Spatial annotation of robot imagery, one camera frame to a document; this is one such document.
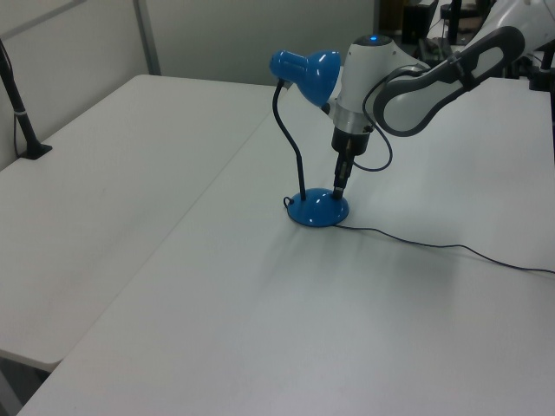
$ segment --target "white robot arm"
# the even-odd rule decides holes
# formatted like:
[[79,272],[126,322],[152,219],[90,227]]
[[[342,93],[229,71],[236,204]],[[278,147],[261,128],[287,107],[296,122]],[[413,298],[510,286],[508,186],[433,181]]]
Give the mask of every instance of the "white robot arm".
[[349,48],[334,113],[339,153],[334,198],[341,198],[354,157],[364,153],[372,119],[388,133],[419,133],[437,112],[496,71],[555,39],[555,0],[498,0],[460,53],[428,70],[385,36],[364,36]]

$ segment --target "blue lamp shade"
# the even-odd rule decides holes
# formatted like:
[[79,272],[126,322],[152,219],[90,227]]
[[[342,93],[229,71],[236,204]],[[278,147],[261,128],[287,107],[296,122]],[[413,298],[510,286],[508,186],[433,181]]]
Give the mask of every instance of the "blue lamp shade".
[[330,98],[340,67],[339,52],[333,50],[323,50],[310,56],[280,50],[270,61],[270,71],[277,78],[296,83],[304,97],[318,107]]

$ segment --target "table surface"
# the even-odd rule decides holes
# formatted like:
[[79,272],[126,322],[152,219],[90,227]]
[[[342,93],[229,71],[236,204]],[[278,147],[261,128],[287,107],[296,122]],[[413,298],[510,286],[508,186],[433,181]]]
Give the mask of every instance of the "table surface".
[[[330,120],[297,90],[280,108],[329,185]],[[345,224],[555,268],[548,94],[488,80],[392,144],[353,173]],[[298,226],[296,186],[268,117],[21,415],[552,413],[552,277]]]
[[138,76],[0,173],[0,356],[51,370],[271,111],[272,87]]

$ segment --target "black stand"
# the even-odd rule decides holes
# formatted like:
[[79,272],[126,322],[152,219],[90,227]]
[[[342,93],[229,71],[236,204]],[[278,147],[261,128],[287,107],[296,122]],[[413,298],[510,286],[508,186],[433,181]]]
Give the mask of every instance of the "black stand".
[[457,43],[457,33],[459,33],[460,7],[462,0],[453,0],[451,2],[451,17],[449,19],[449,31],[447,39],[449,43],[455,45]]
[[3,85],[6,88],[6,92],[10,97],[11,106],[14,108],[14,114],[19,121],[19,126],[23,131],[25,140],[27,141],[27,151],[24,152],[20,157],[25,159],[37,160],[45,153],[52,150],[52,146],[44,145],[35,136],[33,127],[27,115],[27,110],[23,105],[21,95],[17,91],[16,81],[14,80],[14,74],[10,62],[8,61],[8,55],[5,52],[5,48],[0,41],[0,76],[2,76]]
[[552,62],[555,55],[555,41],[547,43],[543,48],[544,59],[541,61],[539,70],[535,68],[530,77],[530,89],[532,91],[551,91],[552,85]]

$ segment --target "blue lamp base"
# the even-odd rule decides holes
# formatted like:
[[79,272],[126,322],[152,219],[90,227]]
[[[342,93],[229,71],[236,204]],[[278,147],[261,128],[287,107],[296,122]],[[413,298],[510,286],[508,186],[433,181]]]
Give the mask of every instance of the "blue lamp base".
[[349,215],[349,204],[345,198],[333,199],[332,191],[313,188],[306,191],[306,199],[295,195],[287,205],[289,217],[307,227],[330,227],[339,224]]

